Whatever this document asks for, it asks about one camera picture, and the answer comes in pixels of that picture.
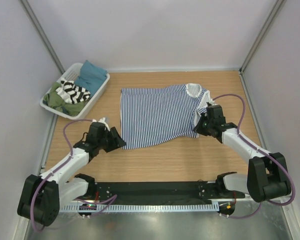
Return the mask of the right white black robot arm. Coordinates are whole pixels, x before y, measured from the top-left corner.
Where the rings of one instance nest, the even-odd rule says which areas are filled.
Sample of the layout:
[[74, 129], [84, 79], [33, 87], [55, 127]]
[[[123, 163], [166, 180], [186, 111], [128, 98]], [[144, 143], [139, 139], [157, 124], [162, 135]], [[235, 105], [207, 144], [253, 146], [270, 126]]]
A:
[[248, 164], [246, 175], [227, 172], [217, 176], [215, 192], [219, 197], [227, 198], [237, 191], [261, 203], [295, 196], [285, 157], [279, 152], [271, 153], [246, 138], [237, 125], [226, 121], [220, 105], [209, 104], [194, 130], [200, 135], [217, 139]]

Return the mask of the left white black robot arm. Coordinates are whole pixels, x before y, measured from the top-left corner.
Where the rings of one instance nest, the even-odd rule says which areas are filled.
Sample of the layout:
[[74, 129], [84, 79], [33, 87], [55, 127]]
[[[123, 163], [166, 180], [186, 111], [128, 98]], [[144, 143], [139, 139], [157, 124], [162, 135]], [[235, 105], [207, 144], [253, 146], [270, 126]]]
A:
[[96, 194], [95, 179], [77, 173], [100, 151], [106, 153], [126, 146], [115, 127], [104, 120], [93, 121], [82, 138], [70, 146], [70, 152], [54, 167], [40, 175], [29, 175], [23, 185], [17, 214], [32, 225], [50, 226], [62, 207], [77, 198], [91, 200]]

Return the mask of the blue white striped tank top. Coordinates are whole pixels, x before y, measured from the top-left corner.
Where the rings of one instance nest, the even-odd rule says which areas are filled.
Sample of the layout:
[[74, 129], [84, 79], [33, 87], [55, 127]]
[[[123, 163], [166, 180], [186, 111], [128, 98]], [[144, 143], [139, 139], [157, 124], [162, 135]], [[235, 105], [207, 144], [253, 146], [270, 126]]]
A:
[[197, 138], [195, 126], [210, 101], [210, 91], [197, 83], [122, 88], [120, 126], [126, 143], [123, 149], [152, 147], [178, 137]]

